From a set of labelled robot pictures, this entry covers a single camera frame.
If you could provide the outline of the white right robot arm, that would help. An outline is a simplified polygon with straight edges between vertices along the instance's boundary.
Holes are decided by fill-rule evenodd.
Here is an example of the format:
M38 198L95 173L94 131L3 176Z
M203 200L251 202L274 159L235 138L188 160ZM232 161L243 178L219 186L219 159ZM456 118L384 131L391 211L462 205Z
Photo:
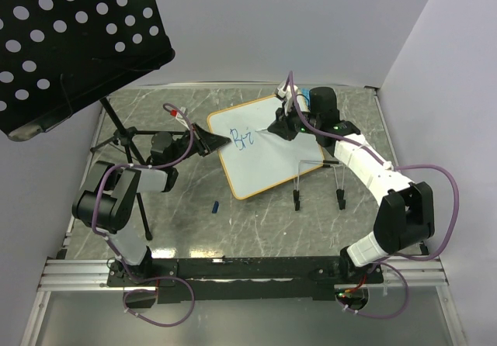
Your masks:
M359 281L374 262L434 235L431 187L396 171L355 124L342 119L332 88L311 89L307 110L301 108L298 98L302 94L291 83L282 83L275 95L281 106L268 132L287 141L304 133L313 135L320 147L366 186L378 204L372 231L340 251L339 274L345 281Z

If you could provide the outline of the yellow framed whiteboard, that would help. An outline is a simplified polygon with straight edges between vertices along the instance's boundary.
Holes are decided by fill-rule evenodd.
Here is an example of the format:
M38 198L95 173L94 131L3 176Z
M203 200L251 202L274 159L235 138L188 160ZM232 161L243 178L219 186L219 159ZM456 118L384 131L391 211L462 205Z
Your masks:
M266 129L281 102L273 95L212 112L207 117L211 133L229 137L219 150L221 164L233 196L247 199L296 177L300 160L325 159L312 135L300 133L292 141Z

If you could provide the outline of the blue marker cap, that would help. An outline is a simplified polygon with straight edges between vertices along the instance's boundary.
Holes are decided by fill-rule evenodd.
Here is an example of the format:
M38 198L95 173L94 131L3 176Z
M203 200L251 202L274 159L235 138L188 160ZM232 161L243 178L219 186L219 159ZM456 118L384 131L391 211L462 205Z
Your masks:
M217 213L218 212L219 205L220 205L220 203L218 201L214 202L213 208L212 208L212 213Z

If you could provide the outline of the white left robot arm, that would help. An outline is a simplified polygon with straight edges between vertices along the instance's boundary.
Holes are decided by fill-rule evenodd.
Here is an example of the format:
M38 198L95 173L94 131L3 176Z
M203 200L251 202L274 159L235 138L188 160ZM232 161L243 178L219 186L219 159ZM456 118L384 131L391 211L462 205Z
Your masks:
M128 224L135 199L141 193L170 192L179 176L176 164L195 154L205 157L230 142L195 123L183 132L158 131L145 165L97 161L75 197L72 214L106 241L132 283L145 285L154 267L150 248Z

